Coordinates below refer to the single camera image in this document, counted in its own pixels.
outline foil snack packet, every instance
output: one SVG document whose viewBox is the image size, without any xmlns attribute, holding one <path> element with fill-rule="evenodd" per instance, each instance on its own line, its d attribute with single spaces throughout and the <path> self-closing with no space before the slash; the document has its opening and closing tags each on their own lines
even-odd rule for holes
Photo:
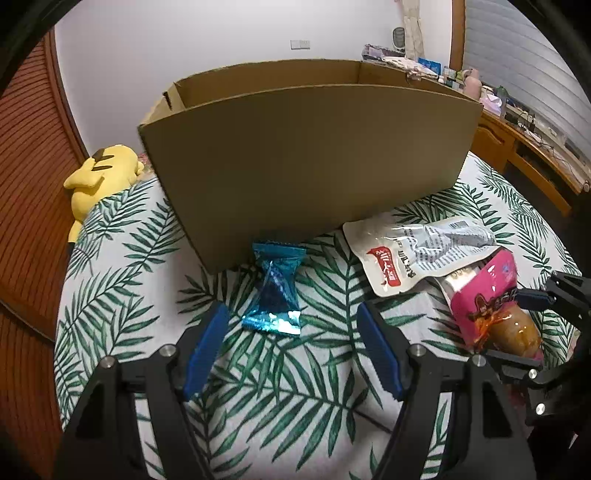
<svg viewBox="0 0 591 480">
<path fill-rule="evenodd" d="M 540 333 L 531 316 L 515 302 L 513 254 L 502 249 L 487 260 L 437 279 L 466 346 L 479 352 L 489 342 L 502 352 L 539 356 Z"/>
<path fill-rule="evenodd" d="M 449 275 L 500 248 L 490 229 L 462 216 L 401 225 L 383 213 L 346 223 L 343 231 L 378 297 L 408 291 L 426 277 Z"/>
<path fill-rule="evenodd" d="M 242 326 L 263 332 L 300 334 L 300 306 L 294 275 L 306 249 L 292 245 L 252 244 L 264 280 L 242 316 Z"/>
</svg>

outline white snack package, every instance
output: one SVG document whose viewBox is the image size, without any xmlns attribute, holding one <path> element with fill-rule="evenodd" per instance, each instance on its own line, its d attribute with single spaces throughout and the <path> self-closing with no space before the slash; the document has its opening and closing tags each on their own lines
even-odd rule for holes
<svg viewBox="0 0 591 480">
<path fill-rule="evenodd" d="M 408 291 L 426 277 L 449 275 L 501 247 L 490 229 L 462 216 L 401 225 L 383 213 L 346 223 L 343 231 L 378 297 Z"/>
</svg>

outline bed sheet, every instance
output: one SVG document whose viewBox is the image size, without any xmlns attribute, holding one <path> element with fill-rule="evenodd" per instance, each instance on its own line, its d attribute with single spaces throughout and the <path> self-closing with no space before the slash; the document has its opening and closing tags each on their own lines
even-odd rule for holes
<svg viewBox="0 0 591 480">
<path fill-rule="evenodd" d="M 539 288 L 552 270 L 580 274 L 540 214 L 471 153 L 453 188 L 393 214 L 404 223 L 481 219 L 515 254 L 524 287 Z M 239 320 L 256 269 L 205 272 L 158 179 L 102 200 L 84 223 L 61 298 L 54 369 L 62 426 L 101 357 L 132 360 L 176 343 L 218 299 L 232 315 L 230 330 L 207 386 L 186 405 L 215 477 L 370 479 L 401 406 L 381 388 L 356 328 L 359 303 L 376 297 L 342 230 L 304 245 L 308 256 L 297 271 L 302 334 L 265 335 L 243 330 Z M 466 357 L 434 284 L 422 281 L 377 305 L 411 343 Z M 553 312 L 533 317 L 546 364 L 563 362 L 573 327 Z M 442 394 L 424 478 L 438 471 L 449 409 L 450 394 Z M 163 478 L 145 399 L 137 399 L 137 416 L 148 471 Z"/>
</svg>

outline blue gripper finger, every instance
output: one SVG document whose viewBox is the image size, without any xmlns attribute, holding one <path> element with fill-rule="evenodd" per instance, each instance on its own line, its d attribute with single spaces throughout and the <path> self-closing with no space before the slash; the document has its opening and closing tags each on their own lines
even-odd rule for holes
<svg viewBox="0 0 591 480">
<path fill-rule="evenodd" d="M 228 307 L 221 302 L 215 302 L 210 311 L 202 319 L 202 322 L 209 320 L 205 331 L 201 335 L 199 343 L 191 353 L 187 362 L 183 395 L 188 401 L 195 393 L 201 392 L 217 359 L 217 354 L 222 347 L 222 342 L 228 332 L 228 321 L 230 313 Z"/>
<path fill-rule="evenodd" d="M 412 380 L 407 355 L 410 343 L 399 328 L 384 322 L 379 310 L 371 303 L 359 305 L 357 328 L 382 388 L 396 400 L 404 400 Z"/>
</svg>

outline wooden wardrobe door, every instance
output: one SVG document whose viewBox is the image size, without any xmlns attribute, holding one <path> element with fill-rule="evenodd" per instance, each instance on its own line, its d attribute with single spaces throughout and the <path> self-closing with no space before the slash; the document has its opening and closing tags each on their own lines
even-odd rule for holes
<svg viewBox="0 0 591 480">
<path fill-rule="evenodd" d="M 48 34 L 0 98 L 0 426 L 48 478 L 61 435 L 53 339 L 72 224 L 64 179 L 83 160 Z"/>
</svg>

